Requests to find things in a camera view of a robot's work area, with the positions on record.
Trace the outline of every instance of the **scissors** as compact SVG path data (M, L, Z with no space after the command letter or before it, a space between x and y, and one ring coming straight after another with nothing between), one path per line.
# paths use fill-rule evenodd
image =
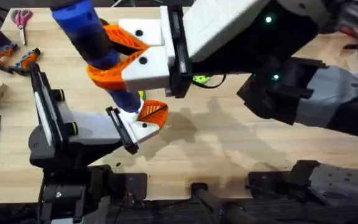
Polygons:
M25 45L24 27L27 24L27 21L31 18L31 16L32 16L32 11L28 9L24 9L24 10L15 9L12 11L11 14L12 22L17 25L17 28L19 28L20 39L22 40L23 45Z

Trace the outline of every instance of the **blue cylindrical object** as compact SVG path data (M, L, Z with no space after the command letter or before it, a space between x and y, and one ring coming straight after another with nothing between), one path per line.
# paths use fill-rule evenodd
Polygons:
M139 93L129 93L126 90L109 90L108 91L117 106L126 112L134 113L140 108Z
M87 64L108 70L119 62L114 43L109 40L102 23L88 0L51 7L52 16L64 30ZM117 106L126 112L140 108L138 93L108 90Z

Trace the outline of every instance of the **screw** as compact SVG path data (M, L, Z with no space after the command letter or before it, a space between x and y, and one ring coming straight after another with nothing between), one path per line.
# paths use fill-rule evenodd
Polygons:
M142 37L143 36L143 31L137 30L137 31L135 31L135 35L138 36L138 37Z
M144 64L147 63L147 58L141 57L141 58L139 59L139 62L140 62L142 65L144 65Z

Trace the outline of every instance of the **wooden tabletop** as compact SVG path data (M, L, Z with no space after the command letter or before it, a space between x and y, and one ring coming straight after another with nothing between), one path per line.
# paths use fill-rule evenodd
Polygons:
M65 90L70 108L105 114L105 108L114 104L111 97L88 78L84 60L50 10L31 10L34 15L26 27L28 45L21 47L11 63L38 47L41 70L52 88ZM124 17L159 17L158 8L99 8L97 12L110 23ZM19 31L9 16L2 31L20 43ZM351 52L341 49L349 41L341 34L321 35L297 56L343 66ZM300 159L358 169L358 138L320 128L288 126L252 114L236 96L247 77L230 76L215 90L192 86L181 100L164 97L163 90L148 91L147 98L169 105L165 127L142 143L136 155L118 149L96 164L109 164L116 172L145 172L149 199L187 198L192 182L206 182L222 197L249 197L244 188L248 172L290 170ZM220 78L214 77L211 84ZM42 172L29 163L27 141L37 125L30 78L0 72L0 82L9 86L0 103L0 203L35 202Z

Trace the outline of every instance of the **pink scissors handle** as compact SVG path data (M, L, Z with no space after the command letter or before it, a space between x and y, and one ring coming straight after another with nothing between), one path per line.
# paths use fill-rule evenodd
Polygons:
M14 22L17 26L22 25L23 27L25 27L27 21L31 18L31 16L32 16L32 11L28 9L24 9L24 10L16 9L13 10L11 14L11 19L12 22Z

